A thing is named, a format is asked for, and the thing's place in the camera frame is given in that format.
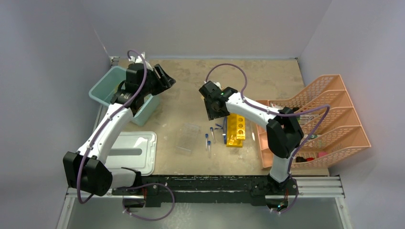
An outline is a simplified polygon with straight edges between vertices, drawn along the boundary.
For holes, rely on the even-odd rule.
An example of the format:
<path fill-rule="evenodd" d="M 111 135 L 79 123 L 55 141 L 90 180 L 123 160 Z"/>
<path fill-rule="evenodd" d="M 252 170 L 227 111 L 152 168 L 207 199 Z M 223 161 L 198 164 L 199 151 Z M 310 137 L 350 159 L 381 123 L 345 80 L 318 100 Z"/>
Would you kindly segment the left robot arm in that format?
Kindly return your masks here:
<path fill-rule="evenodd" d="M 143 107 L 144 98 L 159 95 L 176 84 L 159 64 L 145 67 L 142 63 L 132 63 L 126 69 L 113 67 L 110 72 L 118 72 L 121 76 L 105 75 L 97 83 L 101 88 L 105 88 L 106 83 L 112 87 L 105 116 L 78 150 L 67 152 L 63 157 L 68 186 L 76 189 L 78 198 L 82 191 L 90 196 L 103 196 L 111 188 L 121 187 L 130 195 L 141 192 L 139 171 L 129 167 L 109 169 L 105 163 L 121 131 Z"/>

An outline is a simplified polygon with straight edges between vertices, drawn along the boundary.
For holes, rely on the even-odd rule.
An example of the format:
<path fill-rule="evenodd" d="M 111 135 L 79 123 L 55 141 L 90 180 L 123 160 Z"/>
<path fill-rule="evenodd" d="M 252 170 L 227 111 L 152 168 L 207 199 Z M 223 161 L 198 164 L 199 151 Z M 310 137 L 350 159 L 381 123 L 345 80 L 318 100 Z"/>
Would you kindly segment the yellow test tube rack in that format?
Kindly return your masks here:
<path fill-rule="evenodd" d="M 245 138 L 245 118 L 241 115 L 230 113 L 227 116 L 226 146 L 242 148 Z"/>

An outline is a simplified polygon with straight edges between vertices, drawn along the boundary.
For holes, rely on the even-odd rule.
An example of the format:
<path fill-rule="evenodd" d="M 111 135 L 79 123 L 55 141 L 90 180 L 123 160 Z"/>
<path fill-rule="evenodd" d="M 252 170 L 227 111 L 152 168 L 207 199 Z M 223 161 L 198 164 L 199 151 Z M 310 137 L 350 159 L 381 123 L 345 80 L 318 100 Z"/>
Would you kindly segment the teal plastic bin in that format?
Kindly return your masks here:
<path fill-rule="evenodd" d="M 120 66 L 114 66 L 90 89 L 88 95 L 91 99 L 108 107 L 113 94 L 117 91 L 118 85 L 126 79 L 126 69 Z M 151 117 L 153 112 L 160 104 L 158 95 L 147 95 L 144 98 L 144 104 L 134 115 L 131 122 L 143 126 Z"/>

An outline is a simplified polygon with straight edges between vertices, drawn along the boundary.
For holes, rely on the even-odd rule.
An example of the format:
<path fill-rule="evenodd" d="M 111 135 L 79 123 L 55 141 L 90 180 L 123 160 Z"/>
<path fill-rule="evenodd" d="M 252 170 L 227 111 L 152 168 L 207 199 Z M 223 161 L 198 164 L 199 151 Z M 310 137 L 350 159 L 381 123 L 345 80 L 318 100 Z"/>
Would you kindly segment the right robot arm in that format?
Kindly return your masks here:
<path fill-rule="evenodd" d="M 265 129 L 268 148 L 274 155 L 268 188 L 274 194 L 284 191 L 290 177 L 292 157 L 304 136 L 292 110 L 287 107 L 277 110 L 260 104 L 234 88 L 222 90 L 212 81 L 207 81 L 199 92 L 209 120 L 237 114 Z"/>

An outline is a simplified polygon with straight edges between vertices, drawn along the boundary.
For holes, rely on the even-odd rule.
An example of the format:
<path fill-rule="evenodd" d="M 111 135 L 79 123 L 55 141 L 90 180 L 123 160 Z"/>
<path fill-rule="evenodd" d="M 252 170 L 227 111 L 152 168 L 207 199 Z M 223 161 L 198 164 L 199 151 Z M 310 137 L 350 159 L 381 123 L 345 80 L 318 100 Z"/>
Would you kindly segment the white plastic bin lid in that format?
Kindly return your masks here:
<path fill-rule="evenodd" d="M 153 131 L 121 132 L 113 144 L 105 166 L 140 171 L 149 176 L 155 168 L 157 134 Z"/>

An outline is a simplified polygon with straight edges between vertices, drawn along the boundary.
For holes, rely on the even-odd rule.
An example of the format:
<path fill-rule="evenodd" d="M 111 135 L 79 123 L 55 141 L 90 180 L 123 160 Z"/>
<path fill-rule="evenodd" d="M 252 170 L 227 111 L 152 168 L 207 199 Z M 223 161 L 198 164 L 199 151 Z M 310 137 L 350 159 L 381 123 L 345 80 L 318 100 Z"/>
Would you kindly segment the orange plastic file organizer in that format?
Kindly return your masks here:
<path fill-rule="evenodd" d="M 329 168 L 338 162 L 371 147 L 340 75 L 322 75 L 301 92 L 285 100 L 258 100 L 274 108 L 288 107 L 304 112 L 321 105 L 330 111 L 314 132 L 314 139 L 305 143 L 292 168 Z"/>

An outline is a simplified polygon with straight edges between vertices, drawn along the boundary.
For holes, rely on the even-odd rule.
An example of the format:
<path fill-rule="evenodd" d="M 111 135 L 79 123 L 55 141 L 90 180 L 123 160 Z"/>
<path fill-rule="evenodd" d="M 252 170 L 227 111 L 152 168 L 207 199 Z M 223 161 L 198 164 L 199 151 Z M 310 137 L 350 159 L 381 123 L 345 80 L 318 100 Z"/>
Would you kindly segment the aluminium rail frame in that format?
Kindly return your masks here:
<path fill-rule="evenodd" d="M 130 64 L 142 63 L 145 67 L 153 67 L 145 60 L 144 55 L 129 57 Z M 298 118 L 314 109 L 304 112 L 295 112 Z M 308 140 L 303 136 L 297 152 Z M 291 165 L 297 152 L 293 155 Z M 289 179 L 279 184 L 269 179 L 269 174 L 261 176 L 178 176 L 160 175 L 141 177 L 141 182 L 133 187 L 114 188 L 118 192 L 127 194 L 142 194 L 145 207 L 158 207 L 165 200 L 173 203 L 181 200 L 196 203 L 249 203 L 253 206 L 266 206 L 276 214 L 283 214 L 294 206 L 294 201 L 289 201 L 288 196 L 299 196 L 298 184 L 290 170 Z"/>

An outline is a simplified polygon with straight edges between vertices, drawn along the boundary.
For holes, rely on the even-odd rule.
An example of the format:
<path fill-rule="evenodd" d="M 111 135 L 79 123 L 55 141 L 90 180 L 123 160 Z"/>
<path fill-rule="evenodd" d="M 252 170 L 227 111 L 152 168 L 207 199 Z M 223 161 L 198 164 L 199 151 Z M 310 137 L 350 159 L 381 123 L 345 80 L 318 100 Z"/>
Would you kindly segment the blue capped test tube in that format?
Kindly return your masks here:
<path fill-rule="evenodd" d="M 207 150 L 208 150 L 208 158 L 212 158 L 212 149 L 211 149 L 211 141 L 207 141 Z"/>
<path fill-rule="evenodd" d="M 209 134 L 205 134 L 205 150 L 208 151 Z"/>
<path fill-rule="evenodd" d="M 214 128 L 210 127 L 210 131 L 211 131 L 211 136 L 212 136 L 212 142 L 215 143 L 216 140 L 215 140 L 215 135 L 214 135 Z"/>

